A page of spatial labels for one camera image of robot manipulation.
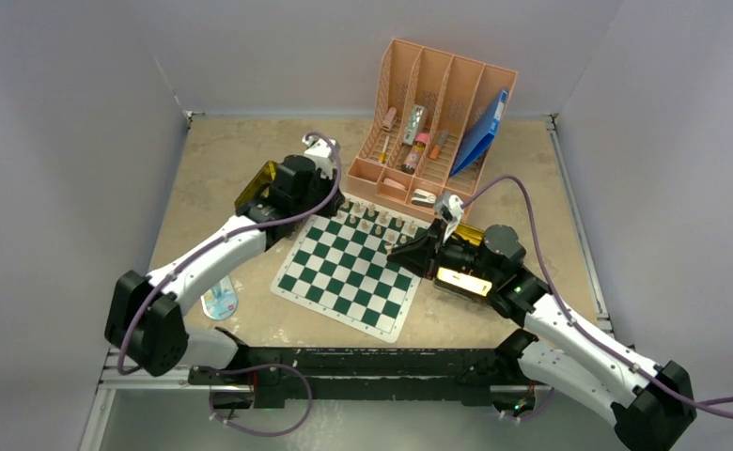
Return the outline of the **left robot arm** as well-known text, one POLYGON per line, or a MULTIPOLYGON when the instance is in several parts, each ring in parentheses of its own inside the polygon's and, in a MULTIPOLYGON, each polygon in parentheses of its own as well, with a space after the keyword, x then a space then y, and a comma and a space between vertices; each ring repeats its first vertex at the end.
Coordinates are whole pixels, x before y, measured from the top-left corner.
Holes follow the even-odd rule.
POLYGON ((235 202, 223 225, 185 255, 116 281, 104 328, 119 351, 117 370, 162 376, 177 365, 211 367, 223 383, 247 375, 248 359, 235 338, 190 330, 185 315, 201 296, 248 260, 259 257, 312 215, 333 216, 343 202, 341 160, 329 148, 269 161, 235 202))

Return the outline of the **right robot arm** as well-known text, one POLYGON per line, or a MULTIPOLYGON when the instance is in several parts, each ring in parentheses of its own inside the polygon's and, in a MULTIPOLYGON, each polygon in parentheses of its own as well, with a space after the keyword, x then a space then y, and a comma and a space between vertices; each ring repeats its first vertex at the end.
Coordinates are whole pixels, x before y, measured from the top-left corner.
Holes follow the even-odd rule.
POLYGON ((669 450, 695 420, 687 371, 660 365, 615 341, 571 307, 523 264, 516 231, 460 225, 447 237, 436 220, 419 237, 395 245, 388 261, 438 288, 493 309, 518 329, 495 358, 498 375, 550 385, 613 428, 630 450, 669 450))

